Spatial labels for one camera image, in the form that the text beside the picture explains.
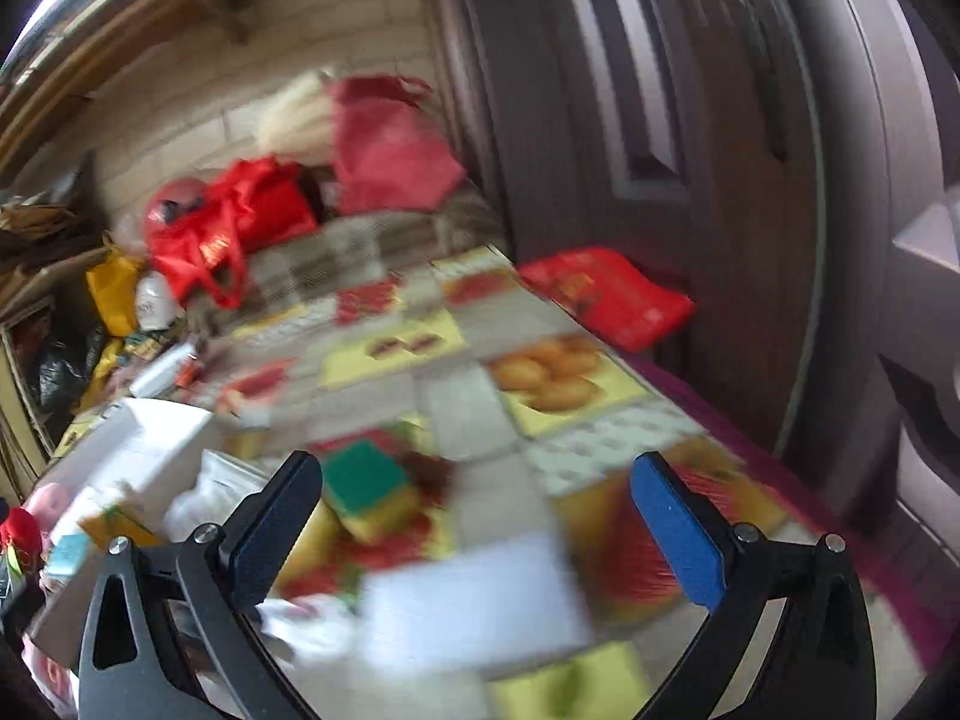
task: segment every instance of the tiled wall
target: tiled wall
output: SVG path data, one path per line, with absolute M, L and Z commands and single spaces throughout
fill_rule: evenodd
M 160 183 L 252 156 L 267 95 L 311 68 L 399 71 L 433 82 L 419 0 L 253 0 L 247 45 L 204 22 L 141 56 L 25 167 L 21 193 L 96 151 L 97 184 L 114 220 Z

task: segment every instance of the red bag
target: red bag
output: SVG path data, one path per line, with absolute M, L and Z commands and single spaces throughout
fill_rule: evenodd
M 629 352 L 656 343 L 693 313 L 690 298 L 658 287 L 608 248 L 565 251 L 522 266 L 520 276 L 587 330 Z
M 429 92 L 424 81 L 406 76 L 358 76 L 335 85 L 333 169 L 341 214 L 433 211 L 462 183 L 466 171 L 418 108 Z
M 203 286 L 221 308 L 238 308 L 247 277 L 245 255 L 317 229 L 296 186 L 300 170 L 272 157 L 238 160 L 206 187 L 198 209 L 167 225 L 145 226 L 152 264 L 176 300 L 183 303 L 191 290 Z M 213 278 L 224 264 L 232 271 L 226 291 Z

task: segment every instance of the yellow bag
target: yellow bag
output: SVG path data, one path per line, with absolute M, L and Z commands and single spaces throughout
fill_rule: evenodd
M 86 386 L 86 391 L 83 393 L 80 403 L 73 409 L 75 415 L 83 413 L 87 409 L 92 409 L 100 403 L 104 387 L 107 386 L 107 378 L 117 367 L 117 358 L 121 354 L 123 354 L 123 341 L 120 338 L 114 338 L 107 342 L 103 354 L 100 355 L 100 361 L 94 368 L 93 375 L 90 376 L 90 383 Z
M 100 319 L 107 325 L 107 333 L 114 338 L 125 338 L 136 332 L 136 280 L 140 276 L 140 261 L 112 250 L 107 261 L 86 272 L 86 285 L 93 295 Z

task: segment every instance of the green sponge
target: green sponge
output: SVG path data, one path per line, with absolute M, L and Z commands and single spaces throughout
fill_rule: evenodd
M 380 541 L 419 507 L 403 469 L 367 440 L 323 464 L 323 494 L 344 527 L 364 543 Z

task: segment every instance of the red toy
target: red toy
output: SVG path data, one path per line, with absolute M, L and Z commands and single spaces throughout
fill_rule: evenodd
M 27 509 L 10 509 L 7 520 L 0 525 L 0 547 L 4 554 L 11 545 L 16 549 L 16 560 L 22 571 L 32 572 L 40 568 L 43 539 L 37 521 Z

